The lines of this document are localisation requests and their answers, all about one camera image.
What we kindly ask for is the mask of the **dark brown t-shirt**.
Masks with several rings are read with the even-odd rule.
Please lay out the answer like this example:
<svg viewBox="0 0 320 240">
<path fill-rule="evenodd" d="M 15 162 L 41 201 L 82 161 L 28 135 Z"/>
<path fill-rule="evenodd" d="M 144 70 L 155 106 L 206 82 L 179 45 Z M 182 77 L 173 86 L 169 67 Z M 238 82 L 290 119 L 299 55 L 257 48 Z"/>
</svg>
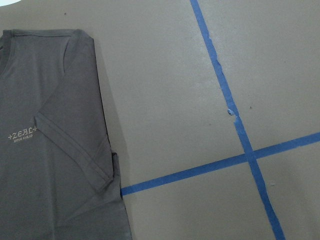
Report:
<svg viewBox="0 0 320 240">
<path fill-rule="evenodd" d="M 129 240 L 94 40 L 80 29 L 0 39 L 0 237 Z"/>
</svg>

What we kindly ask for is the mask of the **blue tape line right lengthwise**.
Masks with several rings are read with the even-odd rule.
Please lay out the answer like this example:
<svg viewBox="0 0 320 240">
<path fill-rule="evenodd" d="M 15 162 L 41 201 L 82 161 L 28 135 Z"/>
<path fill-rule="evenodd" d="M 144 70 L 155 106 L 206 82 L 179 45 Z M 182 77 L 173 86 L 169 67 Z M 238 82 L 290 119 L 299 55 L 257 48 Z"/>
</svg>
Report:
<svg viewBox="0 0 320 240">
<path fill-rule="evenodd" d="M 280 221 L 275 213 L 275 210 L 271 204 L 266 187 L 266 182 L 263 178 L 261 169 L 257 161 L 257 157 L 254 153 L 250 139 L 243 125 L 237 105 L 233 99 L 232 92 L 223 72 L 223 68 L 219 63 L 218 55 L 213 41 L 211 39 L 210 32 L 208 30 L 202 10 L 200 8 L 200 4 L 197 0 L 192 0 L 190 4 L 192 6 L 192 10 L 194 12 L 198 27 L 200 29 L 205 47 L 208 52 L 208 56 L 213 66 L 224 100 L 226 102 L 228 114 L 234 116 L 234 127 L 242 145 L 246 161 L 249 164 L 251 174 L 254 178 L 260 199 L 263 203 L 268 221 L 271 225 L 272 232 L 277 240 L 284 240 L 286 238 L 285 234 L 283 232 Z"/>
</svg>

